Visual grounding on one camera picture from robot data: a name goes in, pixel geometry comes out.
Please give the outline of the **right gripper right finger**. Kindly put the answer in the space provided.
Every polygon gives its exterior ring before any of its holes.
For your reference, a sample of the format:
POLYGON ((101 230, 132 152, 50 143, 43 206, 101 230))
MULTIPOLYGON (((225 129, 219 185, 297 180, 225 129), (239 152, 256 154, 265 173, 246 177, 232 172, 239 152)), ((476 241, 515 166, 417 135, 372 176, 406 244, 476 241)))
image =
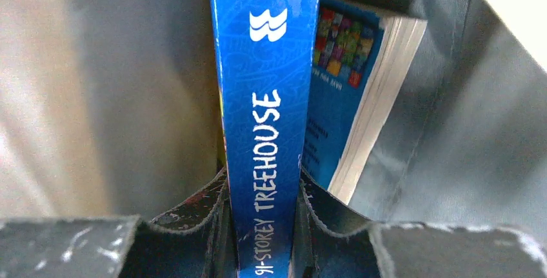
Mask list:
POLYGON ((292 277, 545 277, 546 250, 506 225, 382 222, 301 173, 292 277))

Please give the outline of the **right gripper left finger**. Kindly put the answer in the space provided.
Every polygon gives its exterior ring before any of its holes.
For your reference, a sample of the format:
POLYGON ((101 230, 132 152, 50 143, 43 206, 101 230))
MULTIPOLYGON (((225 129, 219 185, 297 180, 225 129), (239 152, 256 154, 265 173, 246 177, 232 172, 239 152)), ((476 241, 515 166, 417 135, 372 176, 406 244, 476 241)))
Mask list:
POLYGON ((235 277, 227 173, 145 221, 1 220, 2 277, 235 277))

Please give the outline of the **blue and white booklet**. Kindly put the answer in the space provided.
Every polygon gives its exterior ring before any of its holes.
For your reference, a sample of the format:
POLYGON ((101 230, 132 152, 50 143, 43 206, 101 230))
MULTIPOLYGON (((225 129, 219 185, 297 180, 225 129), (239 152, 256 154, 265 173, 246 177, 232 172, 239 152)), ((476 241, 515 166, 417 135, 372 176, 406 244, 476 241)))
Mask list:
POLYGON ((319 0, 210 0, 239 277, 288 277, 319 0))

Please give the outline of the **beige canvas backpack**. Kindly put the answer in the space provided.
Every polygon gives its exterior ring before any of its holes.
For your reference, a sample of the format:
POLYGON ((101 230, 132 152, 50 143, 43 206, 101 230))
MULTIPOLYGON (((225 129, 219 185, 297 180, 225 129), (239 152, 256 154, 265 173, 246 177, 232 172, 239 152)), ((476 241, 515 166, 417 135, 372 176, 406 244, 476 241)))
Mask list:
MULTIPOLYGON (((546 69, 490 0, 351 0, 428 20, 350 206, 546 240, 546 69)), ((1 215, 150 219, 223 147, 209 0, 1 0, 1 215)))

